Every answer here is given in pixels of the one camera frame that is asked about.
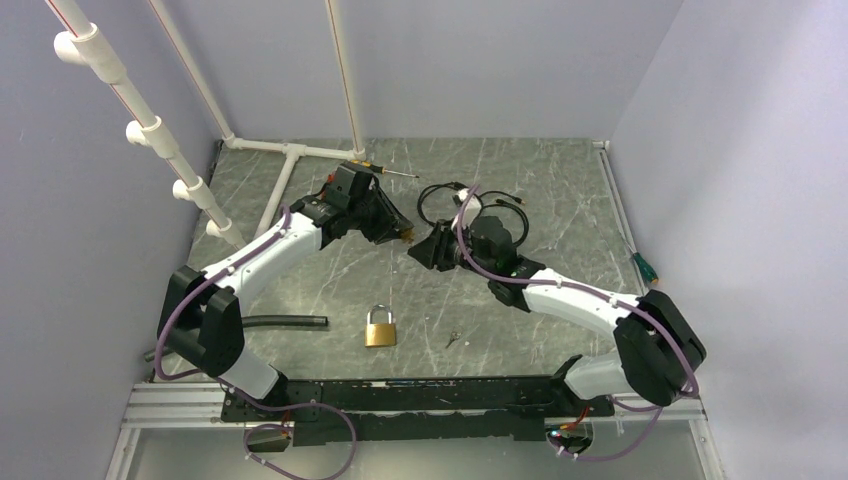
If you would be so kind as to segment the green handled screwdriver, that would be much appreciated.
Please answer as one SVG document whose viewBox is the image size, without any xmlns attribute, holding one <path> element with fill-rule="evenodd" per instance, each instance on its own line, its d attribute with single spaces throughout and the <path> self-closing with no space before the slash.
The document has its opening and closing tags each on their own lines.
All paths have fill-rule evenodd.
<svg viewBox="0 0 848 480">
<path fill-rule="evenodd" d="M 633 242 L 624 234 L 621 233 L 620 236 L 630 253 L 630 258 L 638 271 L 640 278 L 646 285 L 657 285 L 659 281 L 659 276 L 653 266 L 641 255 L 641 253 L 636 249 Z"/>
</svg>

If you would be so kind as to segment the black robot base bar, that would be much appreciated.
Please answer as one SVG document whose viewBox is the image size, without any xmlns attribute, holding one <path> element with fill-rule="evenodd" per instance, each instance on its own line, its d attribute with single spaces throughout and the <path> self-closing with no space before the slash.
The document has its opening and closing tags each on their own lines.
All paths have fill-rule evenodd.
<svg viewBox="0 0 848 480">
<path fill-rule="evenodd" d="M 541 441 L 557 419 L 610 417 L 610 400 L 581 400 L 559 376 L 292 380 L 290 414 L 225 396 L 225 424 L 293 424 L 296 446 L 330 442 L 510 437 Z"/>
</svg>

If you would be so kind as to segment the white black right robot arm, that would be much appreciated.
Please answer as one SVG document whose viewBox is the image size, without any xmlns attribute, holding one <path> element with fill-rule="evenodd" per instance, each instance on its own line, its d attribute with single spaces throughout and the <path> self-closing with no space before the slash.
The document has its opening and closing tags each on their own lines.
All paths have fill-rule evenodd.
<svg viewBox="0 0 848 480">
<path fill-rule="evenodd" d="M 577 355 L 554 374 L 551 401 L 564 415 L 600 397 L 636 394 L 666 407 L 699 393 L 695 371 L 706 349 L 662 291 L 634 296 L 569 279 L 520 254 L 510 232 L 492 216 L 475 219 L 462 234 L 440 221 L 408 254 L 430 270 L 477 273 L 502 304 L 570 321 L 614 343 L 614 351 Z"/>
</svg>

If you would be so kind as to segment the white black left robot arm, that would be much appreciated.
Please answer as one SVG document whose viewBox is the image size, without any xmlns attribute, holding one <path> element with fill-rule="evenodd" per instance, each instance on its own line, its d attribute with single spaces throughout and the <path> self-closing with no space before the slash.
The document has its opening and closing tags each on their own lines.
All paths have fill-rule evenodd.
<svg viewBox="0 0 848 480">
<path fill-rule="evenodd" d="M 246 344 L 243 312 L 268 283 L 350 231 L 380 245 L 410 241 L 413 224 L 391 202 L 378 180 L 330 178 L 316 194 L 283 206 L 281 219 L 258 239 L 201 270 L 184 266 L 168 284 L 157 330 L 154 369 L 174 381 L 163 354 L 170 349 L 203 373 L 248 397 L 264 420 L 279 417 L 288 402 L 288 378 Z"/>
</svg>

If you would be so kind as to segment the yellow black screwdriver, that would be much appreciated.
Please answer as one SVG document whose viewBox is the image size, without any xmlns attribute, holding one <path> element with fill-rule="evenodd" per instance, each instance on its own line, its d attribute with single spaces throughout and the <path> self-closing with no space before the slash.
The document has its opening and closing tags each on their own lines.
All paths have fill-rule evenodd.
<svg viewBox="0 0 848 480">
<path fill-rule="evenodd" d="M 419 178 L 419 175 L 414 174 L 414 173 L 406 173 L 406 172 L 401 172 L 401 171 L 396 171 L 396 170 L 390 170 L 390 169 L 387 169 L 386 167 L 375 165 L 373 163 L 363 161 L 363 160 L 351 160 L 351 163 L 360 165 L 360 166 L 367 168 L 368 170 L 370 170 L 374 173 L 377 173 L 377 174 L 389 174 L 389 175 L 398 175 L 398 176 L 408 177 L 408 178 Z"/>
</svg>

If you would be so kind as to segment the large brass padlock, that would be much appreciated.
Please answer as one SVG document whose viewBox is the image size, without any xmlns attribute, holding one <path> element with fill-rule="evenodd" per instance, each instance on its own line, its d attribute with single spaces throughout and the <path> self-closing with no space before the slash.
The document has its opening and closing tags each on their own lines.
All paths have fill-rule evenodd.
<svg viewBox="0 0 848 480">
<path fill-rule="evenodd" d="M 374 305 L 366 315 L 365 347 L 394 347 L 397 344 L 397 328 L 394 314 L 389 306 Z"/>
</svg>

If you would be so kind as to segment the small silver key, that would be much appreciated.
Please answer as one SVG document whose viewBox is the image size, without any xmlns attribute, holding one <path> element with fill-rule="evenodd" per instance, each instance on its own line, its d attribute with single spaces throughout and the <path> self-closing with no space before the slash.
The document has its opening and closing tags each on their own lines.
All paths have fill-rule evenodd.
<svg viewBox="0 0 848 480">
<path fill-rule="evenodd" d="M 455 328 L 450 332 L 449 339 L 445 345 L 445 348 L 450 348 L 455 342 L 462 338 L 463 331 L 461 328 Z"/>
</svg>

